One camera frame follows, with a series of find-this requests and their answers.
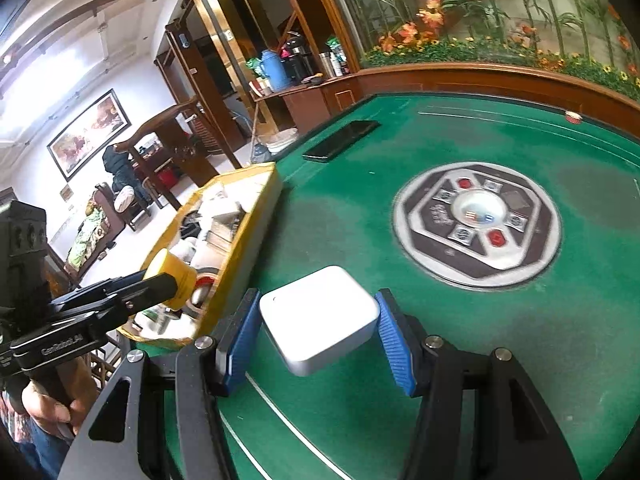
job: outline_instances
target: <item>cushion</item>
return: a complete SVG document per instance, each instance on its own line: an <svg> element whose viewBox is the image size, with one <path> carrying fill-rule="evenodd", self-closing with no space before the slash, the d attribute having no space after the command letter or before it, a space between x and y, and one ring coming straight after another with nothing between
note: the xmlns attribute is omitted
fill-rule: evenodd
<svg viewBox="0 0 640 480"><path fill-rule="evenodd" d="M136 195L131 186L125 186L118 193L113 201L113 207L118 213L124 213L124 210L131 205L136 199Z"/></svg>

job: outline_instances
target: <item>tape roll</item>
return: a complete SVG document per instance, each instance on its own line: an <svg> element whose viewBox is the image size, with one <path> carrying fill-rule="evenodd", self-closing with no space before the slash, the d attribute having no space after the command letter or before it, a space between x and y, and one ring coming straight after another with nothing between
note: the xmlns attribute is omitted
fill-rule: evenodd
<svg viewBox="0 0 640 480"><path fill-rule="evenodd" d="M176 295L163 304L171 310L180 310L191 297L196 285L198 271L174 254L171 254L167 249L161 249L151 260L145 273L145 279L152 278L163 272L173 276L178 284Z"/></svg>

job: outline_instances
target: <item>person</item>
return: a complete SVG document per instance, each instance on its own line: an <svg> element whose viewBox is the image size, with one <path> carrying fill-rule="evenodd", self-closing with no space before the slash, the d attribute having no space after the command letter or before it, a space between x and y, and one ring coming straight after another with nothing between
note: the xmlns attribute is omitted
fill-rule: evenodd
<svg viewBox="0 0 640 480"><path fill-rule="evenodd" d="M142 187L142 183L136 177L133 166L129 162L129 153L117 153L115 145L110 144L102 154L102 163L104 169L113 175L113 183L111 189L114 193L122 190L125 186L131 186L138 200L142 203L151 204L153 200L146 189Z"/></svg>
<svg viewBox="0 0 640 480"><path fill-rule="evenodd" d="M5 428L31 468L46 480L58 477L69 450L69 443L58 429L59 424L71 425L74 434L78 434L98 397L98 389L84 358L61 364L57 370L66 392L73 399L69 408L39 393L33 381L22 392L25 415L14 412L5 392L0 396L0 415Z"/></svg>

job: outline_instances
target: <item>blue thermos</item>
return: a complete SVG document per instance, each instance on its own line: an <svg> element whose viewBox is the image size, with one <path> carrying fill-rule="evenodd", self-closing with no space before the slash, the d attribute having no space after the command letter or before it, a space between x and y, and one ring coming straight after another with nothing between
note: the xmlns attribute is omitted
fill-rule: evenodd
<svg viewBox="0 0 640 480"><path fill-rule="evenodd" d="M263 51L260 66L269 78L269 83L271 83L271 88L274 92L279 92L292 85L291 79L284 71L280 56L275 52L271 50Z"/></svg>

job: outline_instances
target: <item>painting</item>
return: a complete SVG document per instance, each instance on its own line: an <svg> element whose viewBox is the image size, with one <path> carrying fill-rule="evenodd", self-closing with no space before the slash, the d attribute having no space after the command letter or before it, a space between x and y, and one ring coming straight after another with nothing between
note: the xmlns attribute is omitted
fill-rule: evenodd
<svg viewBox="0 0 640 480"><path fill-rule="evenodd" d="M47 148L68 182L97 152L129 126L131 122L111 89L71 121Z"/></svg>

